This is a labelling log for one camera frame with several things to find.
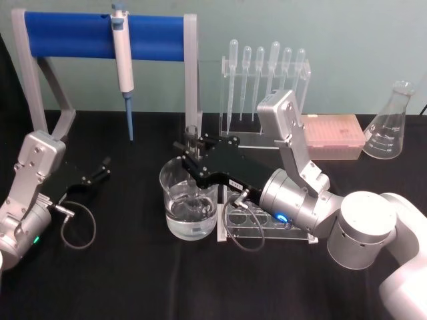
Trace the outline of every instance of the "blue led light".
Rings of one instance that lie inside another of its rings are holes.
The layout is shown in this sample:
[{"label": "blue led light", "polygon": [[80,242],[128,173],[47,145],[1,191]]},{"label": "blue led light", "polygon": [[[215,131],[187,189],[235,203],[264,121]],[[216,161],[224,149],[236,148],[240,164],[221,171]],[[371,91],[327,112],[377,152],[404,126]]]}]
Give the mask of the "blue led light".
[{"label": "blue led light", "polygon": [[274,214],[274,217],[283,223],[288,223],[288,218],[281,212],[277,212]]}]

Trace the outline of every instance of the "test tube rack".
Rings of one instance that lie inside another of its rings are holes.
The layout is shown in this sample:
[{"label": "test tube rack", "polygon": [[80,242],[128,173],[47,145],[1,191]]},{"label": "test tube rack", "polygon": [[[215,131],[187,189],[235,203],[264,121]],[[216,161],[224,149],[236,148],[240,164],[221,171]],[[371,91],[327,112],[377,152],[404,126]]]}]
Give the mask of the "test tube rack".
[{"label": "test tube rack", "polygon": [[[240,120],[240,94],[242,90],[242,81],[244,68],[242,67],[242,61],[238,61],[236,66],[235,83],[234,83],[234,95],[233,95],[233,113],[230,125],[230,130],[227,131],[227,110],[228,110],[228,88],[230,85],[230,67],[229,61],[226,57],[222,57],[222,83],[221,83],[221,95],[220,95],[220,136],[235,135],[240,138],[240,148],[260,148],[260,149],[277,149],[274,142],[268,139],[261,131],[260,121],[258,116],[255,114],[254,120],[252,120],[252,95],[255,86],[256,78],[256,62],[254,61],[254,53],[252,53],[252,60],[248,69],[248,80],[246,83],[246,98],[244,101],[244,114],[242,120]],[[304,101],[306,99],[306,93],[310,77],[312,75],[310,64],[307,59],[304,59],[300,65],[300,71],[298,71],[298,65],[295,61],[290,62],[288,70],[282,68],[282,52],[279,56],[279,61],[274,69],[274,75],[272,79],[272,90],[279,89],[280,81],[283,81],[285,77],[284,89],[294,89],[296,92],[296,98],[300,112],[304,107]],[[268,60],[264,61],[262,65],[260,84],[258,89],[258,98],[256,105],[266,96],[266,87],[269,76]]]},{"label": "test tube rack", "polygon": [[[226,199],[229,199],[233,195],[233,192],[226,188],[224,195],[226,195]],[[318,243],[317,237],[294,227],[291,223],[283,223],[276,220],[249,201],[246,203],[258,218],[266,239],[305,240],[309,244]],[[226,208],[226,224],[231,234],[236,238],[261,237],[260,230],[248,210],[234,208],[229,205]],[[222,224],[222,218],[218,216],[218,241],[225,241],[227,236],[225,227]]]}]

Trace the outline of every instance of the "blue pipette tip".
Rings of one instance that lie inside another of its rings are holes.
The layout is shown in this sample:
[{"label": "blue pipette tip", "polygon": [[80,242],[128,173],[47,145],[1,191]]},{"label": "blue pipette tip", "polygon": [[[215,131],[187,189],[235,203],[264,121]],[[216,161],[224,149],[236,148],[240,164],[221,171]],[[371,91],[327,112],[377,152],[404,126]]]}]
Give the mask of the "blue pipette tip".
[{"label": "blue pipette tip", "polygon": [[133,142],[133,123],[132,123],[132,96],[125,97],[127,129],[129,131],[129,140]]}]

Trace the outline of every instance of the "robotic arm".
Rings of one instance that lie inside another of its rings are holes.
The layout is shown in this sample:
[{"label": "robotic arm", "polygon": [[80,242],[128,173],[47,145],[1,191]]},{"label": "robotic arm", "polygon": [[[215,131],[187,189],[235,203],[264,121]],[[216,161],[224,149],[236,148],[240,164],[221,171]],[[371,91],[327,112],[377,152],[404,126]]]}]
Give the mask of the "robotic arm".
[{"label": "robotic arm", "polygon": [[49,210],[64,213],[64,223],[74,216],[74,212],[60,205],[67,194],[84,191],[109,176],[107,163],[104,163],[100,171],[82,180],[75,168],[66,164],[59,168],[64,154],[64,142],[44,131],[35,131],[25,137],[18,162],[13,166],[16,176],[11,190],[0,207],[3,269],[18,264],[48,226],[51,222]]},{"label": "robotic arm", "polygon": [[369,267],[387,247],[401,267],[380,286],[384,305],[396,319],[427,319],[427,218],[391,193],[330,193],[329,178],[308,156],[293,91],[273,91],[258,105],[258,115],[279,147],[285,170],[241,155],[238,137],[205,135],[198,139],[199,159],[175,144],[197,185],[227,185],[241,193],[234,205],[252,201],[276,219],[328,239],[332,258],[349,269]]}]

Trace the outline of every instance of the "cable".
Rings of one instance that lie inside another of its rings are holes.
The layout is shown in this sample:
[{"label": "cable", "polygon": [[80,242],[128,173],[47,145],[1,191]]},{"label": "cable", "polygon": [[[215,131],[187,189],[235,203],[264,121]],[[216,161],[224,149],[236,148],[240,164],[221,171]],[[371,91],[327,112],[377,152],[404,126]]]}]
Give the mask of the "cable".
[{"label": "cable", "polygon": [[422,115],[425,112],[426,109],[427,109],[427,105],[424,108],[422,108],[422,110],[420,112],[420,115]]},{"label": "cable", "polygon": [[64,201],[64,202],[62,202],[62,204],[68,204],[68,205],[76,205],[76,206],[78,206],[78,207],[80,207],[80,208],[82,208],[83,210],[85,210],[86,212],[87,212],[87,214],[90,216],[90,218],[91,218],[91,220],[92,220],[92,223],[93,223],[93,235],[92,235],[92,239],[91,239],[91,241],[89,241],[87,244],[85,244],[85,245],[82,245],[82,246],[76,246],[76,245],[72,245],[72,244],[70,244],[70,242],[68,242],[66,239],[65,239],[65,236],[64,236],[64,230],[65,230],[65,225],[67,224],[67,222],[68,222],[68,217],[67,218],[65,218],[65,220],[64,220],[64,222],[63,222],[63,224],[62,224],[62,227],[61,227],[61,239],[62,239],[62,241],[64,242],[64,244],[66,245],[66,246],[68,246],[68,247],[70,247],[70,248],[72,248],[72,249],[74,249],[74,250],[83,250],[83,249],[86,249],[86,248],[88,248],[94,241],[95,241],[95,237],[96,237],[96,222],[95,222],[95,217],[93,216],[93,214],[92,214],[92,212],[87,208],[87,207],[85,207],[84,205],[82,205],[82,204],[80,204],[80,203],[78,203],[78,202],[74,202],[74,201]]},{"label": "cable", "polygon": [[228,229],[227,223],[226,223],[226,209],[228,207],[228,205],[230,205],[232,203],[232,201],[235,201],[236,199],[234,199],[236,197],[231,196],[228,201],[226,202],[226,204],[224,205],[224,208],[222,209],[222,224],[224,225],[224,227],[226,228],[227,234],[230,236],[230,238],[232,238],[233,242],[243,251],[247,251],[247,252],[256,252],[259,251],[263,248],[264,244],[266,243],[266,237],[264,235],[264,230],[262,229],[261,223],[258,220],[258,218],[256,217],[255,213],[248,208],[248,211],[250,212],[250,214],[252,215],[252,217],[255,219],[255,223],[258,226],[258,228],[260,229],[260,234],[261,234],[261,243],[258,247],[256,248],[248,248],[248,247],[244,247],[243,245],[241,245],[239,243],[239,241],[236,240],[236,237],[234,235],[232,235],[232,232]]}]

